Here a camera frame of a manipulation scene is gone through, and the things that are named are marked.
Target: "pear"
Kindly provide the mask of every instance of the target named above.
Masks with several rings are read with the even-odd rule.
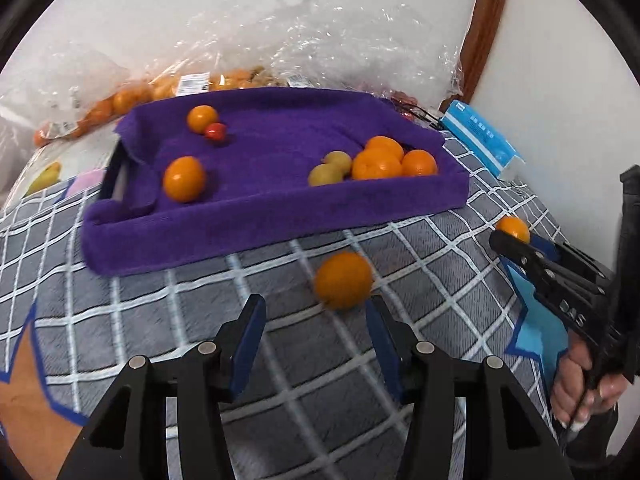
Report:
[[[328,153],[322,162],[325,164],[333,164],[340,168],[342,176],[347,176],[351,173],[351,157],[345,152]]]
[[[53,186],[60,182],[60,170],[62,169],[62,164],[59,162],[52,162],[49,164],[41,174],[39,174],[36,179],[31,183],[27,193],[25,196],[32,195],[43,189],[47,189],[49,186]]]
[[[310,186],[314,187],[336,184],[342,182],[342,171],[334,164],[320,164],[311,170],[308,182]]]

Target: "small yellow fruit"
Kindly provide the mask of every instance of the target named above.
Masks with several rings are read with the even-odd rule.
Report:
[[[219,122],[220,118],[216,109],[207,105],[196,106],[187,115],[187,124],[196,134],[203,134],[207,126]]]
[[[351,157],[345,152],[331,152],[325,156],[322,162],[338,166],[342,176],[347,176],[351,173]]]
[[[207,185],[207,173],[194,156],[176,158],[164,172],[162,188],[176,202],[196,200]]]
[[[52,162],[49,164],[41,174],[39,174],[36,179],[31,183],[27,193],[25,196],[32,195],[33,193],[37,193],[42,191],[43,189],[47,189],[47,187],[53,186],[60,182],[60,170],[62,169],[62,164],[59,162]]]
[[[308,183],[310,186],[324,186],[337,182],[342,182],[342,171],[333,164],[320,164],[309,173]]]

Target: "human hand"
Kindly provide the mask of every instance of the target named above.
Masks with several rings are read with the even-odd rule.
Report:
[[[569,349],[562,356],[556,372],[556,381],[551,393],[551,408],[556,419],[568,424],[584,390],[583,370],[591,370],[593,362],[586,343],[569,330]],[[609,374],[602,378],[597,390],[590,390],[575,417],[576,422],[586,422],[594,413],[610,410],[624,391],[629,381],[620,374]]]

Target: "wooden door frame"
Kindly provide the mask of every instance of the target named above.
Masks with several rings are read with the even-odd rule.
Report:
[[[463,81],[460,85],[462,92],[443,101],[440,105],[441,111],[444,112],[453,99],[465,103],[471,101],[494,45],[505,1],[476,0],[471,24],[460,51],[459,63],[463,73]]]

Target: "blue gripper pad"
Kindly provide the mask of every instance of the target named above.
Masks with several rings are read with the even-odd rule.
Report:
[[[550,260],[552,262],[557,262],[560,260],[560,254],[556,249],[556,244],[538,236],[535,233],[531,233],[531,241],[529,245],[543,253],[547,260]]]
[[[244,333],[231,358],[233,373],[229,383],[229,391],[234,398],[241,394],[246,388],[251,368],[254,365],[255,355],[258,352],[262,332],[267,323],[267,305],[264,298],[258,296],[255,301],[254,309],[251,312]]]
[[[393,335],[403,332],[401,326],[409,329],[409,334],[403,334],[413,340],[415,335],[404,323],[394,320],[386,307],[384,300],[379,296],[374,296],[366,302],[367,329],[376,351],[376,357],[380,363],[380,369],[385,377],[386,389],[398,402],[402,402],[404,388],[402,387],[401,373],[404,368],[404,361],[407,359],[406,352],[402,351],[405,345],[399,341],[394,342]]]

